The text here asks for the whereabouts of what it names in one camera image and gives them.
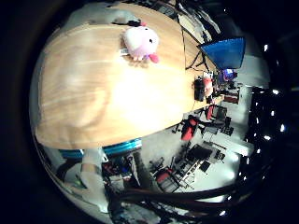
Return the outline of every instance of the stuffed animal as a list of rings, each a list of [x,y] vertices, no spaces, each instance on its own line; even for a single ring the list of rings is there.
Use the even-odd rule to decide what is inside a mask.
[[[134,61],[150,58],[154,63],[159,62],[159,57],[156,54],[159,36],[147,27],[144,22],[141,22],[141,26],[126,30],[123,40]]]

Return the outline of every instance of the plush toy ear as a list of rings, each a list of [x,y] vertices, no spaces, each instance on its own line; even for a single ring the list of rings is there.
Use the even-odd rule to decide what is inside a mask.
[[[158,62],[159,62],[159,57],[158,57],[157,54],[152,53],[152,54],[149,55],[149,57],[150,57],[150,60],[151,60],[152,62],[154,62],[154,63],[158,63]]]

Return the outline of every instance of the red object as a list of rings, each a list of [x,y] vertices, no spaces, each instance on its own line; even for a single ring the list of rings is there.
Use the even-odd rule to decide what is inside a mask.
[[[213,114],[214,105],[210,105],[206,111],[206,119],[211,119]]]
[[[181,140],[189,141],[194,137],[198,121],[194,116],[189,116],[181,131]]]
[[[192,127],[188,127],[186,133],[181,136],[181,140],[189,141],[192,139]]]

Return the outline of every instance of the monitor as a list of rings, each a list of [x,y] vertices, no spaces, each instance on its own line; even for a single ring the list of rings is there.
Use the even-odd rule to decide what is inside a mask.
[[[245,53],[245,38],[234,37],[199,46],[219,70],[240,68]]]

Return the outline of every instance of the desk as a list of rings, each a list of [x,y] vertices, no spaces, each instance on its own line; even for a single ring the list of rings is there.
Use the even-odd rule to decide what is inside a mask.
[[[132,11],[157,32],[161,62],[120,56],[126,26],[84,24],[58,35],[45,47],[40,71],[36,138],[41,144],[113,145],[165,129],[183,113],[207,106],[194,103],[179,24],[146,7],[115,7]],[[197,49],[188,37],[185,45],[189,60]]]

